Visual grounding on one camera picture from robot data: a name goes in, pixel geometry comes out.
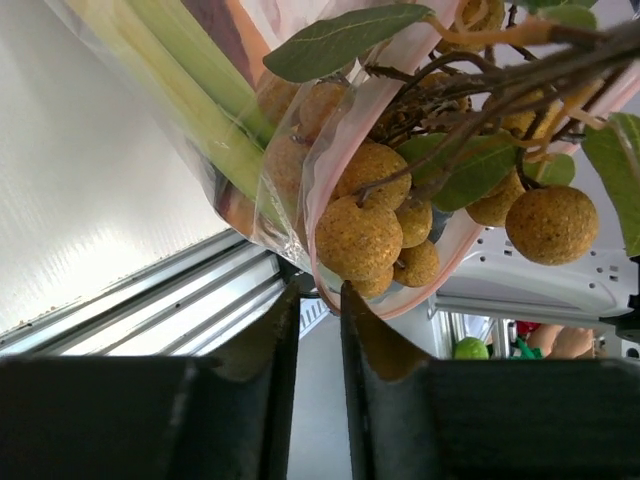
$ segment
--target plastic bag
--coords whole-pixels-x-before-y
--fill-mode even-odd
[[[256,109],[262,57],[319,18],[391,0],[46,0],[66,25],[132,88],[149,100],[216,212],[251,241],[313,273],[339,311],[341,280],[316,260],[315,227],[349,160],[399,88],[356,66],[343,101],[309,146],[293,194],[265,167],[283,135],[295,133],[302,85],[275,126]],[[451,0],[424,0],[444,25]],[[378,57],[403,71],[419,67],[439,41],[425,24],[396,35]],[[436,247],[440,272],[424,288],[395,285],[370,302],[382,318],[421,303],[451,275],[482,228],[456,212]]]

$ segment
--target green fruit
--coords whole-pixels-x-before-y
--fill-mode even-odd
[[[489,350],[482,340],[467,337],[458,342],[453,358],[455,360],[489,360]]]

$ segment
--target celery stalk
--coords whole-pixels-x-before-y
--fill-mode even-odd
[[[253,89],[182,1],[128,0],[128,3],[189,76],[266,148],[274,129],[258,109]]]
[[[234,124],[167,52],[126,0],[66,0],[146,91],[164,103],[173,119],[244,195],[255,202],[262,150]],[[271,202],[262,213],[278,221]]]

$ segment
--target white wall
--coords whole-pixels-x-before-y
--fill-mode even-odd
[[[0,332],[226,225],[42,0],[0,1]]]

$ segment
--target yellow fruit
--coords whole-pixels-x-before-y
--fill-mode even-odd
[[[300,84],[287,82],[265,70],[257,85],[258,107],[274,125],[278,125],[299,89]]]
[[[462,21],[465,25],[468,25],[473,17],[480,11],[482,3],[486,1],[488,11],[487,14],[475,25],[469,27],[470,32],[491,31],[499,30],[504,22],[505,8],[504,0],[469,0],[469,3],[465,6],[462,12]],[[457,32],[458,29],[455,25],[452,25],[449,29],[452,32]],[[440,40],[436,46],[436,50],[440,53],[448,53],[451,51],[467,51],[467,52],[479,52],[485,46],[482,44],[473,45],[461,45],[457,43],[449,43],[446,40]]]
[[[433,282],[440,270],[436,246],[430,241],[400,252],[393,266],[393,279],[405,287],[424,287]]]
[[[402,248],[417,247],[429,236],[433,224],[431,202],[408,201],[396,211],[402,227]]]
[[[380,274],[402,249],[402,229],[393,210],[359,208],[356,201],[342,197],[330,203],[316,226],[318,259],[343,280]]]
[[[507,215],[507,236],[516,250],[541,265],[563,265],[582,257],[598,235],[591,199],[573,187],[530,190]]]
[[[329,120],[337,125],[347,113],[346,106],[342,105],[347,92],[345,85],[337,83],[321,82],[314,85],[300,104],[298,133],[315,140]]]
[[[493,187],[483,198],[495,197],[499,193],[503,192],[507,188],[516,188],[515,185],[522,185],[520,183],[520,177],[518,172],[514,168],[509,172],[498,184]]]
[[[374,298],[382,295],[391,286],[393,282],[393,265],[389,265],[378,275],[367,280],[352,280],[353,288],[363,298]]]
[[[522,97],[522,99],[518,100],[514,104],[524,105],[526,103],[531,103],[536,100],[540,100],[543,96],[544,96],[544,93],[541,90],[535,90],[531,92],[529,95],[525,95],[524,97]],[[488,107],[495,104],[495,101],[496,101],[495,97],[490,96],[485,101],[484,105],[482,106],[482,109],[486,110]],[[537,128],[536,133],[533,135],[533,138],[537,139],[537,138],[544,137],[545,133],[547,133],[547,130],[551,125],[551,122],[553,121],[553,118],[556,116],[556,114],[560,111],[561,108],[562,108],[562,104],[560,102],[555,102],[551,104],[547,112],[547,115],[544,117],[544,120],[542,120],[542,123],[540,123],[540,126]],[[518,113],[516,115],[509,115],[508,117],[505,117],[502,119],[501,128],[508,132],[511,132],[511,134],[514,135],[515,137],[520,138],[524,136],[525,133],[527,133],[527,129],[529,128],[529,125],[531,125],[531,123],[535,120],[535,118],[536,118],[536,114],[533,111]]]
[[[513,202],[524,193],[524,188],[518,179],[511,179],[508,185],[497,195],[481,198],[466,207],[471,219],[479,225],[486,227],[504,227],[507,213]]]
[[[283,203],[298,203],[302,164],[309,147],[296,142],[291,135],[281,135],[269,143],[264,155],[265,177],[273,183],[277,196]]]
[[[363,185],[386,178],[406,166],[407,162],[391,148],[379,143],[363,143],[338,180],[333,198],[353,195]],[[410,188],[411,175],[406,174],[374,189],[365,203],[395,210],[407,198]]]

